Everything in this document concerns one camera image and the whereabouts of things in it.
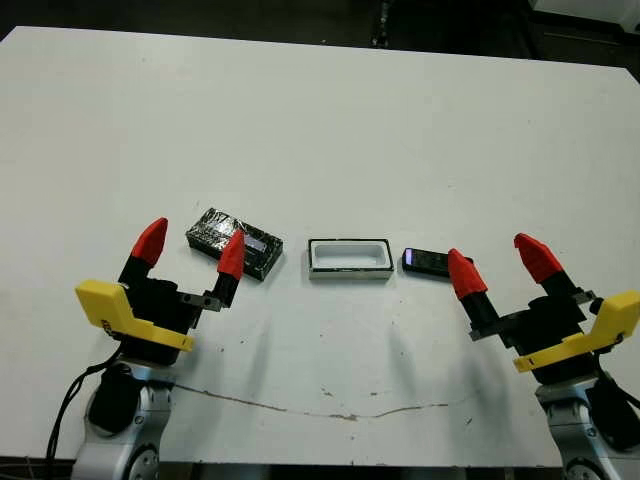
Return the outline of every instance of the black box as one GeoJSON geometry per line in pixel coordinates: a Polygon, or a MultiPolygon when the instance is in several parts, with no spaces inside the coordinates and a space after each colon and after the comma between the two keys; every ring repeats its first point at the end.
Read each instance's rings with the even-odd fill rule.
{"type": "Polygon", "coordinates": [[[282,253],[282,240],[279,238],[210,208],[187,230],[187,241],[191,248],[220,259],[231,235],[239,228],[245,233],[244,272],[258,280],[264,280],[282,253]]]}

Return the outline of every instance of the red fingertip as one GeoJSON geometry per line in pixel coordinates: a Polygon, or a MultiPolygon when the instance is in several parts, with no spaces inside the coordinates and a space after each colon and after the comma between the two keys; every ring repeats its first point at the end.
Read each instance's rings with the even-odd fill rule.
{"type": "Polygon", "coordinates": [[[526,233],[519,233],[513,244],[520,251],[522,263],[536,283],[544,282],[557,272],[564,270],[549,247],[526,233]]]}
{"type": "Polygon", "coordinates": [[[487,291],[476,267],[455,248],[449,250],[448,266],[453,289],[459,300],[471,293],[487,291]]]}
{"type": "Polygon", "coordinates": [[[244,232],[236,230],[222,251],[218,262],[218,272],[228,273],[240,280],[244,270],[244,232]]]}
{"type": "Polygon", "coordinates": [[[153,267],[162,253],[168,224],[166,218],[160,217],[149,225],[133,246],[131,256],[140,258],[153,267]]]}

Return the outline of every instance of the black cable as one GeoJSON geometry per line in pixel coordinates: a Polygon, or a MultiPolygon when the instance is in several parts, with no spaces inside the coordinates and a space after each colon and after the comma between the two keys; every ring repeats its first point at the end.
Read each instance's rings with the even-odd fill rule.
{"type": "Polygon", "coordinates": [[[99,371],[104,370],[105,368],[110,366],[113,362],[115,362],[115,360],[118,358],[118,355],[120,355],[121,352],[122,352],[122,344],[120,344],[116,349],[116,351],[113,352],[113,354],[104,362],[98,363],[97,365],[88,366],[87,369],[82,374],[80,374],[69,386],[67,393],[62,399],[60,410],[58,410],[58,415],[56,416],[56,421],[53,424],[53,428],[51,429],[51,434],[49,435],[49,442],[47,443],[47,453],[45,455],[45,464],[47,466],[45,478],[47,480],[53,477],[53,462],[56,457],[56,449],[58,448],[58,437],[60,436],[60,425],[62,424],[62,417],[64,416],[64,413],[67,410],[67,407],[80,391],[80,388],[82,387],[82,383],[84,382],[84,379],[89,375],[98,373],[99,371]]]}
{"type": "Polygon", "coordinates": [[[603,382],[609,382],[611,386],[618,393],[620,393],[620,395],[622,395],[627,402],[629,402],[631,405],[633,405],[638,410],[640,410],[640,400],[638,400],[636,397],[631,395],[626,390],[623,390],[622,388],[620,388],[620,386],[612,378],[610,378],[602,369],[602,366],[600,365],[600,355],[602,354],[602,352],[593,352],[593,353],[594,353],[593,358],[596,363],[596,371],[598,373],[598,377],[600,378],[600,380],[602,380],[603,382]]]}

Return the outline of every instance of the crack line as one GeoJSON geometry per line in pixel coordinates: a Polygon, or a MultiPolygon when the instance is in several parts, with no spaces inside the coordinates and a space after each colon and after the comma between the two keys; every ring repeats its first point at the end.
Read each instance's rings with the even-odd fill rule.
{"type": "Polygon", "coordinates": [[[409,411],[415,411],[415,410],[423,410],[425,408],[450,407],[450,406],[453,406],[453,405],[459,405],[461,403],[466,402],[467,400],[469,400],[469,398],[473,397],[474,395],[476,395],[478,393],[478,391],[476,390],[476,391],[472,392],[471,394],[467,395],[466,397],[464,397],[462,400],[458,400],[457,402],[428,403],[426,405],[413,405],[413,406],[409,406],[409,407],[400,407],[400,408],[394,408],[393,410],[387,410],[385,412],[378,413],[376,415],[356,415],[355,413],[352,413],[350,415],[344,415],[344,414],[341,414],[341,413],[314,413],[314,412],[290,410],[288,408],[276,407],[274,405],[268,405],[266,403],[253,402],[251,400],[244,400],[242,398],[230,397],[228,395],[220,395],[218,393],[212,393],[212,392],[210,392],[208,390],[198,390],[197,388],[188,387],[186,385],[176,384],[175,387],[179,388],[181,390],[185,390],[187,392],[197,393],[197,394],[200,394],[200,395],[206,395],[208,397],[217,398],[219,400],[227,400],[229,402],[241,403],[242,405],[247,405],[247,406],[250,406],[250,407],[265,408],[267,410],[273,410],[274,412],[288,413],[288,414],[291,414],[291,415],[304,415],[306,417],[331,418],[331,419],[334,419],[334,420],[345,420],[345,421],[348,421],[348,422],[357,422],[359,419],[375,420],[375,419],[378,419],[378,418],[386,417],[387,415],[393,415],[395,413],[409,412],[409,411]]]}

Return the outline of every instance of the white table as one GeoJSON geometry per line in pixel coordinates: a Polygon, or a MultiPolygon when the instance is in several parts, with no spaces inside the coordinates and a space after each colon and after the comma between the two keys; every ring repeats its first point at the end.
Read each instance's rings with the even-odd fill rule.
{"type": "MultiPolygon", "coordinates": [[[[71,380],[115,348],[73,287],[115,280],[167,216],[154,275],[210,288],[184,232],[215,206],[285,254],[203,315],[179,383],[283,411],[178,389],[165,460],[559,465],[535,380],[498,338],[471,342],[448,283],[311,283],[306,241],[388,238],[396,262],[456,246],[507,313],[542,293],[525,231],[608,296],[640,285],[639,155],[621,69],[17,28],[0,44],[0,454],[42,456],[71,380]]],[[[638,339],[610,357],[637,393],[638,339]]]]}

